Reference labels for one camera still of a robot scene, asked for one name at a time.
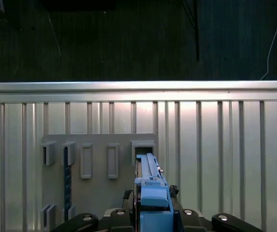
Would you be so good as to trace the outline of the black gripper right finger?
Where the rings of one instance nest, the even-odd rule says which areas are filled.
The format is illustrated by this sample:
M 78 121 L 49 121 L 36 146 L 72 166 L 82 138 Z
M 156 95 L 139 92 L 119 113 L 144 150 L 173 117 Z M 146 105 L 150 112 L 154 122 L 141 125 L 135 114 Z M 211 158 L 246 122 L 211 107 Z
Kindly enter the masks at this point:
M 174 209 L 175 232 L 262 232 L 261 229 L 227 213 L 215 214 L 208 220 L 200 212 L 182 207 L 177 200 L 177 186 L 171 185 L 169 193 Z

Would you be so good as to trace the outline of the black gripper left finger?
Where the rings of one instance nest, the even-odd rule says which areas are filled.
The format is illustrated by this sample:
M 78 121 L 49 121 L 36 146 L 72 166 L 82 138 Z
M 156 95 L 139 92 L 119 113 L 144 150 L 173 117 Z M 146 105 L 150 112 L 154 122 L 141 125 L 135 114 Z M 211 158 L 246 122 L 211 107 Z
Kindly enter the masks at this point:
M 133 232 L 133 190 L 126 190 L 122 208 L 112 208 L 99 219 L 91 213 L 78 214 L 55 228 L 56 232 Z

